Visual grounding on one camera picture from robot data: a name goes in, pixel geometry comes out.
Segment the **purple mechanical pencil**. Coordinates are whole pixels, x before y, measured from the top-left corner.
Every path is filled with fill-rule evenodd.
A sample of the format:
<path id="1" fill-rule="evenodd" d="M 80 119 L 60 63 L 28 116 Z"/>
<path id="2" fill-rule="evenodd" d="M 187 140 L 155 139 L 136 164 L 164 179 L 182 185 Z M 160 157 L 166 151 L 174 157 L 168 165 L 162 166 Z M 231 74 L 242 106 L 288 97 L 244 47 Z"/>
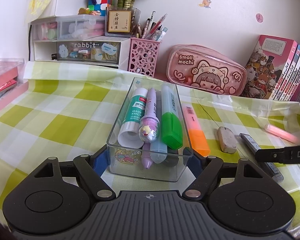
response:
<path id="1" fill-rule="evenodd" d="M 145 142 L 142 147 L 141 162 L 145 169 L 149 169 L 153 164 L 150 154 L 150 143 Z"/>

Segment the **red books stack left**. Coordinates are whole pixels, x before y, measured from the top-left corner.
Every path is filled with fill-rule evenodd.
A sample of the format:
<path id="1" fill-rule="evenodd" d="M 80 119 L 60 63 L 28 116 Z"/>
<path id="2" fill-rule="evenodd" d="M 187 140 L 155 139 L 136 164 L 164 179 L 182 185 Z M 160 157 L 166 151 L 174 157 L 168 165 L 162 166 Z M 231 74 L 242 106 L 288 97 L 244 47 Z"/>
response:
<path id="1" fill-rule="evenodd" d="M 24 67 L 24 59 L 0 58 L 0 102 L 14 97 L 23 89 Z"/>

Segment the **green cap highlighter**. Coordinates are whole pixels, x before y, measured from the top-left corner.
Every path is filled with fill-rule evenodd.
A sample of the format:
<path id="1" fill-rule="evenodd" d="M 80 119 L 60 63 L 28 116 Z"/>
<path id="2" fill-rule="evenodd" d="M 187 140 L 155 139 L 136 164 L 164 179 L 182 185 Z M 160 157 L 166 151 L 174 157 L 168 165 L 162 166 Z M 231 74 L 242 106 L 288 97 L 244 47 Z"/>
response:
<path id="1" fill-rule="evenodd" d="M 178 112 L 178 98 L 168 85 L 161 86 L 161 136 L 171 149 L 183 146 L 183 131 Z"/>

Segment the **white storage box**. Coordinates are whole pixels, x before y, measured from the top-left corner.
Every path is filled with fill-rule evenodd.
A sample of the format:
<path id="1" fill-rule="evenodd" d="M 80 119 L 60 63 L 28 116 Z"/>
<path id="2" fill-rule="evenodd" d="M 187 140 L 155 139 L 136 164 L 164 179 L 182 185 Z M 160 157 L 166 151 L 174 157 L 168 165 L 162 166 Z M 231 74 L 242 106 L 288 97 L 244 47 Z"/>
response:
<path id="1" fill-rule="evenodd" d="M 25 22 L 37 19 L 77 15 L 88 0 L 27 0 Z"/>

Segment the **white drawer organizer rabbit label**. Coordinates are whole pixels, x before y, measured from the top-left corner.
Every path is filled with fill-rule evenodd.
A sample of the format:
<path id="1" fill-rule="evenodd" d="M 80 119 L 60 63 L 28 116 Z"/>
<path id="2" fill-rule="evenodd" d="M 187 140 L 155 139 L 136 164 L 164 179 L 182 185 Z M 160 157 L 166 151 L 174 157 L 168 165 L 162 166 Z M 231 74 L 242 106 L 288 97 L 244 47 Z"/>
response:
<path id="1" fill-rule="evenodd" d="M 33 41 L 31 61 L 60 61 L 94 64 L 127 70 L 130 39 L 98 36 L 87 40 Z"/>

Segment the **clear plastic organizer tray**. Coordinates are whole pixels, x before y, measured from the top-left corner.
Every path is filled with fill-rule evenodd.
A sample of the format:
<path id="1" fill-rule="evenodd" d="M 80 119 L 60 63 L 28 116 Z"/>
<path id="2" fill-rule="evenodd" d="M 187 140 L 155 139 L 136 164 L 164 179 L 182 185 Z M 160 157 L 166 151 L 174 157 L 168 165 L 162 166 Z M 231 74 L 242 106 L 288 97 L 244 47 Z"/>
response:
<path id="1" fill-rule="evenodd" d="M 181 127 L 183 131 L 183 146 L 178 149 L 179 154 L 182 156 L 183 161 L 180 161 L 176 167 L 166 167 L 162 162 L 168 155 L 168 146 L 162 141 L 161 136 L 161 86 L 168 85 L 174 90 L 178 98 L 178 112 Z M 145 169 L 141 162 L 141 148 L 128 148 L 122 147 L 117 141 L 122 121 L 128 108 L 129 100 L 132 97 L 134 90 L 137 88 L 145 88 L 147 90 L 154 88 L 157 96 L 157 118 L 160 121 L 160 133 L 157 140 L 150 143 L 150 154 L 153 164 L 149 169 Z M 162 180 L 169 182 L 176 182 L 181 177 L 186 169 L 190 158 L 193 155 L 192 146 L 190 143 L 187 126 L 184 120 L 183 111 L 181 109 L 181 101 L 179 91 L 176 85 L 164 81 L 149 80 L 146 78 L 135 77 L 127 92 L 126 98 L 121 106 L 119 114 L 114 122 L 111 132 L 107 139 L 109 169 L 114 174 L 119 174 L 128 177 Z"/>

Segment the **grey white eraser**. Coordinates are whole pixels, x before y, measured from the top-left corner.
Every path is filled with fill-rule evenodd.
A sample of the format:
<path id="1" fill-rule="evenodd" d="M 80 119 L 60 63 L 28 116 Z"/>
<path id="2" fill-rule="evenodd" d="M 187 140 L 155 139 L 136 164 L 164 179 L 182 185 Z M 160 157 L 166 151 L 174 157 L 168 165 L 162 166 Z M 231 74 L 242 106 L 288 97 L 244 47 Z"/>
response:
<path id="1" fill-rule="evenodd" d="M 233 132 L 227 127 L 219 127 L 217 131 L 221 151 L 234 154 L 237 151 L 237 141 Z"/>

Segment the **pink highlighter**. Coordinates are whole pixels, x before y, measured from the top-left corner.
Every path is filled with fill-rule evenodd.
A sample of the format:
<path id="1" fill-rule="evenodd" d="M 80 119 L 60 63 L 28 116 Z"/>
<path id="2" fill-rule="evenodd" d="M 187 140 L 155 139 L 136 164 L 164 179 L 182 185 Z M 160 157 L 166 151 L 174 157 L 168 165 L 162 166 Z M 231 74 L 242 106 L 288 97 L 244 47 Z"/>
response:
<path id="1" fill-rule="evenodd" d="M 271 125 L 271 124 L 267 124 L 265 127 L 264 127 L 264 130 L 272 135 L 275 135 L 275 136 L 278 136 L 282 139 L 285 139 L 291 143 L 294 143 L 294 144 L 299 144 L 300 143 L 300 140 L 298 137 L 296 137 L 295 135 L 289 133 L 289 132 L 286 132 L 285 130 L 283 129 L 280 129 L 274 125 Z"/>

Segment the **black marker pen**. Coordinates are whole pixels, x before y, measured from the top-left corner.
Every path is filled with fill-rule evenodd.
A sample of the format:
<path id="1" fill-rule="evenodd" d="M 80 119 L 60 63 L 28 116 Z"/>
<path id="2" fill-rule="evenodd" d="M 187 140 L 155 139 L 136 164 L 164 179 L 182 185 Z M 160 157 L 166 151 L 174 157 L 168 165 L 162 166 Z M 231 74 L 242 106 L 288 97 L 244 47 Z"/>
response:
<path id="1" fill-rule="evenodd" d="M 172 168 L 176 167 L 180 161 L 183 161 L 182 156 L 179 154 L 178 150 L 173 150 L 168 148 L 168 155 L 162 164 L 166 167 Z"/>

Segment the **purple pen with globe charm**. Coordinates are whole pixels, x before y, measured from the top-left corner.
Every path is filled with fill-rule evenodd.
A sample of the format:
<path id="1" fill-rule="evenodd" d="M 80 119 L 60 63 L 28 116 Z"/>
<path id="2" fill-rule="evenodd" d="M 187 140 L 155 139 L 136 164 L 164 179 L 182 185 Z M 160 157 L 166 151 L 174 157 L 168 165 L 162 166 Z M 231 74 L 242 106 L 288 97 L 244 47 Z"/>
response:
<path id="1" fill-rule="evenodd" d="M 138 135 L 145 143 L 153 143 L 160 133 L 160 121 L 157 118 L 157 96 L 154 88 L 148 90 L 144 116 L 140 119 Z"/>

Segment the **orange highlighter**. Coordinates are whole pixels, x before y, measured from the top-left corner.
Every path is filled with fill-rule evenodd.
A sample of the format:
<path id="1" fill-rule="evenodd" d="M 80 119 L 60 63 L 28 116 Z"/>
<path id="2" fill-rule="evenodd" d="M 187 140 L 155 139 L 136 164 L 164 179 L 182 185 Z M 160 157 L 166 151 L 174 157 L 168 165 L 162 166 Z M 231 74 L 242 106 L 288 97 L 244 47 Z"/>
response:
<path id="1" fill-rule="evenodd" d="M 201 156 L 207 157 L 210 154 L 210 148 L 205 134 L 200 126 L 197 115 L 191 104 L 182 104 L 182 110 L 186 121 L 187 131 L 190 137 L 192 148 Z"/>

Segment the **framed calligraphy sign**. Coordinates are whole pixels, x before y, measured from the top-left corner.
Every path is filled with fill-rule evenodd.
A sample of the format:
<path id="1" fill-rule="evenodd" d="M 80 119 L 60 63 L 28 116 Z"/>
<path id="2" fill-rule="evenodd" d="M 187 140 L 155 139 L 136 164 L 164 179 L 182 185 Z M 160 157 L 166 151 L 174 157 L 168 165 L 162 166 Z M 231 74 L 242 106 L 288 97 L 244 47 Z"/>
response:
<path id="1" fill-rule="evenodd" d="M 108 32 L 129 33 L 131 28 L 132 12 L 129 10 L 108 11 Z"/>

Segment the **pink comic book front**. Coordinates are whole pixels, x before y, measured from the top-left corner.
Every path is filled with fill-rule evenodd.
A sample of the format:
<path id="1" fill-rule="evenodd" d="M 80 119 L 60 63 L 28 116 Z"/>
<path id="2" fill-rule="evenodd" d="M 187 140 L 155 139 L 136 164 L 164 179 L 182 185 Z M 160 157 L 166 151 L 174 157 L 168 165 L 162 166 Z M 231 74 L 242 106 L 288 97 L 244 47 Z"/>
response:
<path id="1" fill-rule="evenodd" d="M 245 67 L 247 82 L 241 96 L 274 100 L 297 47 L 295 40 L 260 35 Z"/>

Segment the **clear plastic drawer unit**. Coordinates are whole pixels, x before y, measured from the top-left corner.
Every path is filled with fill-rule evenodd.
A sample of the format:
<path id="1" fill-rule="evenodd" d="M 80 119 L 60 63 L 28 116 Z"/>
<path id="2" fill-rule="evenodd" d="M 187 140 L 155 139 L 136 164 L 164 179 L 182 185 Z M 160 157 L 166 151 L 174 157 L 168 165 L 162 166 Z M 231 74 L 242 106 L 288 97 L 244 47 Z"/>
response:
<path id="1" fill-rule="evenodd" d="M 35 20 L 32 38 L 35 41 L 86 40 L 104 35 L 105 17 L 74 15 Z"/>

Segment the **white green glue stick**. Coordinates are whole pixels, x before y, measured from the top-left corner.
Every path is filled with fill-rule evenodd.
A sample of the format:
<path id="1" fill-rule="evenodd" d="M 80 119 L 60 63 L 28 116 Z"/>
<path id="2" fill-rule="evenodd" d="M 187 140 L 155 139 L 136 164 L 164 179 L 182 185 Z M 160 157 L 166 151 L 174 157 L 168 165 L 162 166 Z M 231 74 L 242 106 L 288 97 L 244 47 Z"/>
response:
<path id="1" fill-rule="evenodd" d="M 139 138 L 138 130 L 141 118 L 145 114 L 148 90 L 137 88 L 129 100 L 128 108 L 117 137 L 120 146 L 141 148 L 144 142 Z"/>

